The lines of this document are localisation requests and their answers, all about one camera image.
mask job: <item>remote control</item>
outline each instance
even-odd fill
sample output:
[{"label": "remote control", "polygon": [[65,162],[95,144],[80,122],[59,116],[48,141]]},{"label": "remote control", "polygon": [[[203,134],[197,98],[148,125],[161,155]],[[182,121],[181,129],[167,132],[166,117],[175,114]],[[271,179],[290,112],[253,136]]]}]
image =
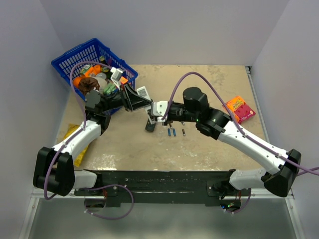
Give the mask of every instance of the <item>remote control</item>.
[{"label": "remote control", "polygon": [[156,123],[151,124],[150,120],[148,119],[148,122],[146,123],[146,126],[145,126],[145,130],[148,132],[153,132],[155,129],[155,126],[156,126]]}]

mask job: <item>blue basket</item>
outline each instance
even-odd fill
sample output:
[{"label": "blue basket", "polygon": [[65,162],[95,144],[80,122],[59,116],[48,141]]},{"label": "blue basket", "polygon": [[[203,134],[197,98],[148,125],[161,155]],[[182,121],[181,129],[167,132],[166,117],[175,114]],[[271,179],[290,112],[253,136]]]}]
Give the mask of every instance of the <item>blue basket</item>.
[{"label": "blue basket", "polygon": [[[72,67],[82,61],[95,61],[99,62],[99,57],[103,55],[107,63],[112,67],[121,68],[124,70],[123,76],[128,79],[131,86],[135,89],[135,79],[138,73],[133,70],[126,62],[117,57],[110,48],[103,45],[97,38],[80,44],[71,50],[65,52],[62,56],[51,61],[51,65],[60,73],[61,77],[70,85],[69,77]],[[75,69],[73,78],[80,75],[80,71],[83,66],[79,66]],[[76,93],[85,100],[84,95],[75,88]],[[113,114],[120,108],[108,111],[109,114]]]}]

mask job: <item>orange package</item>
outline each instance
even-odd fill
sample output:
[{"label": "orange package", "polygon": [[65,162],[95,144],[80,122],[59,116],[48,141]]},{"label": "orange package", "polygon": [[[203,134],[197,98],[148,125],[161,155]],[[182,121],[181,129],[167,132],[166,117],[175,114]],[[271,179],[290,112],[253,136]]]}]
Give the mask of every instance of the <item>orange package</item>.
[{"label": "orange package", "polygon": [[239,124],[256,114],[241,96],[236,96],[228,101],[226,105],[234,113]]}]

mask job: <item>gray wall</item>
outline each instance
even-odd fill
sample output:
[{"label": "gray wall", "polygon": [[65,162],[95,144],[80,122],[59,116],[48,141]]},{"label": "gray wall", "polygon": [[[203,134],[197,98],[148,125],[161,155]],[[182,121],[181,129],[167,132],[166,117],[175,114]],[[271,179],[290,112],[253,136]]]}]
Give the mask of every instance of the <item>gray wall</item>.
[{"label": "gray wall", "polygon": [[252,65],[288,0],[41,0],[65,48],[97,37],[131,64]]},{"label": "gray wall", "polygon": [[[319,166],[319,1],[290,0],[253,65],[253,81],[272,143],[302,153],[302,165]],[[319,177],[293,186],[307,238],[319,235]]]},{"label": "gray wall", "polygon": [[54,143],[67,88],[50,61],[63,53],[38,0],[0,7],[0,238],[17,238],[32,190],[36,155]]}]

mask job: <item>yellow package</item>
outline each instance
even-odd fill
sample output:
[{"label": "yellow package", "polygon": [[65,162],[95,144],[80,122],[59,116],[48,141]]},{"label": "yellow package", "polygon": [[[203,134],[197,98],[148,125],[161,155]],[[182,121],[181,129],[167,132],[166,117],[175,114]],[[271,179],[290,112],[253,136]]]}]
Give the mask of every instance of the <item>yellow package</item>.
[{"label": "yellow package", "polygon": [[[69,137],[77,128],[79,127],[79,125],[77,124],[72,124],[70,123],[69,126],[68,126],[68,131],[67,133],[65,134],[63,140],[65,140],[67,137]],[[82,162],[82,159],[84,157],[84,154],[86,152],[86,150],[88,149],[89,146],[86,146],[85,149],[79,154],[79,156],[77,156],[77,158],[75,159],[73,165],[75,167],[79,167],[81,162]]]}]

